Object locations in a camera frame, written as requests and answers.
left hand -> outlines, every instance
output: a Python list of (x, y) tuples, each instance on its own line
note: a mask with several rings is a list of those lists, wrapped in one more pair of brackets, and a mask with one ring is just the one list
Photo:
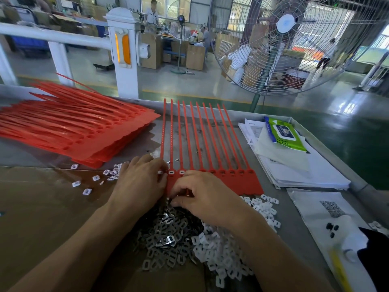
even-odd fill
[(107, 202), (111, 213), (118, 215), (125, 223), (133, 218), (139, 219), (149, 211), (166, 187), (167, 174), (158, 175), (159, 170), (167, 171), (168, 164), (160, 158), (154, 159), (150, 154), (124, 163)]

forearm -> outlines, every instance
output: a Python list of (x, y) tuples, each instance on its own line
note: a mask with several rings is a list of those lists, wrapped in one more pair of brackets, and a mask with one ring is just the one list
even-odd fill
[(89, 291), (106, 260), (137, 218), (118, 223), (109, 206), (95, 211), (62, 246), (25, 275), (9, 292)]
[(241, 217), (230, 223), (230, 230), (264, 292), (333, 291), (326, 279), (294, 255), (261, 215), (245, 208), (239, 212)]

qr code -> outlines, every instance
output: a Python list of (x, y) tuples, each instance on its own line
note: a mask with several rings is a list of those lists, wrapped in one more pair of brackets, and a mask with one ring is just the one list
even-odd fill
[(346, 215), (342, 209), (335, 202), (320, 201), (324, 208), (328, 211), (332, 218), (338, 218), (342, 215)]

wet wipes package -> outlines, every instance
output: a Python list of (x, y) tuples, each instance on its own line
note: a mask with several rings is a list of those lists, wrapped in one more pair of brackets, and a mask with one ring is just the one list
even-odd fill
[(307, 151), (292, 124), (270, 117), (265, 117), (265, 122), (272, 142), (298, 151)]

standing fan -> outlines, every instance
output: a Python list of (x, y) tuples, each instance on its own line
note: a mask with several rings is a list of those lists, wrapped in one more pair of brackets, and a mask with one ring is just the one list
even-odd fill
[[(180, 69), (182, 41), (189, 40), (194, 36), (198, 29), (197, 11), (194, 9), (190, 10), (190, 5), (190, 2), (187, 0), (177, 0), (169, 6), (166, 14), (167, 19), (173, 19), (173, 21), (168, 24), (169, 33), (180, 41), (180, 48), (178, 51), (178, 65), (177, 68), (174, 67), (172, 69), (172, 72), (177, 74), (186, 73), (185, 69)], [(192, 27), (195, 26), (195, 29), (190, 28), (187, 24), (189, 22), (189, 13)]]
[[(218, 33), (219, 65), (255, 93), (254, 112), (260, 95), (299, 93), (338, 76), (367, 50), (360, 46), (374, 41), (388, 16), (389, 0), (212, 0), (209, 24)], [(233, 75), (239, 68), (240, 78)]]

